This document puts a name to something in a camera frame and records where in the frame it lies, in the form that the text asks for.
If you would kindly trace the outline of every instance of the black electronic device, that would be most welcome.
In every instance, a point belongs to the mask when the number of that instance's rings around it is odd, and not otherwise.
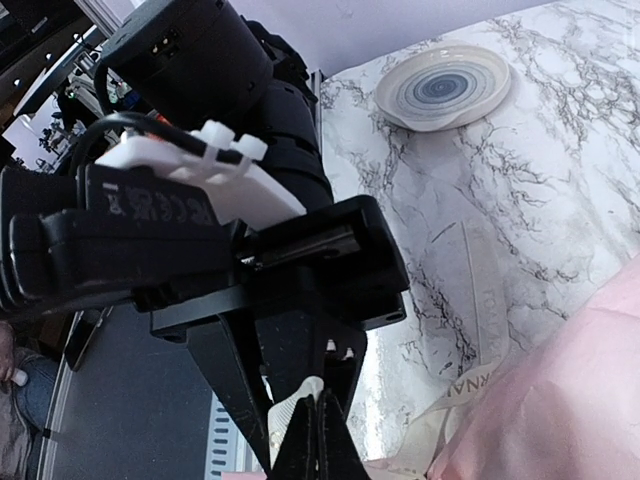
[[[273,72],[226,0],[146,2],[107,43],[102,61],[184,129],[211,118],[234,127],[262,97]]]
[[[153,335],[186,342],[270,480],[367,479],[346,416],[365,332],[406,317],[409,280],[376,200],[334,204],[306,65],[224,0],[158,0],[104,49],[96,78],[104,110],[114,108],[109,68],[174,126],[116,113],[88,128],[69,177],[0,174],[0,318],[133,302],[154,312]],[[181,129],[207,119],[262,139],[259,166],[308,213],[259,232],[223,228],[196,180],[158,178],[153,159],[136,171],[91,165],[93,142],[122,127],[173,143],[189,162],[213,161],[210,146]],[[257,158],[216,152],[238,170]],[[26,195],[34,188],[50,195]],[[74,365],[77,356],[69,352]],[[309,377],[325,389],[317,402],[298,402],[272,466],[267,412]]]

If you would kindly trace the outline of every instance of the white marble surface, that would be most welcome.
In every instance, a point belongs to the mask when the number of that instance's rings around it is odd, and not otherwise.
[[[339,199],[375,196],[412,279],[409,318],[373,332],[351,426],[366,458],[478,362],[459,222],[497,239],[514,355],[551,335],[640,251],[640,2],[573,0],[483,22],[342,72],[323,87]],[[414,134],[373,90],[434,42],[490,48],[513,88],[487,118]]]

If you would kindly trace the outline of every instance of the white plastic bracket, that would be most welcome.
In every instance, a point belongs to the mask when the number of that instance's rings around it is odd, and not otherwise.
[[[121,170],[148,166],[158,177],[199,187],[222,225],[239,219],[260,231],[307,213],[291,192],[256,165],[268,148],[260,139],[244,135],[235,142],[232,130],[213,121],[191,134],[209,145],[202,158],[171,143],[139,136],[120,143],[96,163]],[[240,162],[219,161],[222,150],[240,153]]]

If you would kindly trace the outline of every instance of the pink fabric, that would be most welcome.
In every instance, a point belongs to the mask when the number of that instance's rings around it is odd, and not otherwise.
[[[640,257],[495,377],[428,478],[640,478]]]

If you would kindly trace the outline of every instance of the ceramic plate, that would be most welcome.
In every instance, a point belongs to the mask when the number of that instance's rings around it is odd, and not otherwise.
[[[494,110],[511,87],[509,64],[473,45],[443,45],[402,62],[376,88],[385,117],[417,132],[457,128]]]

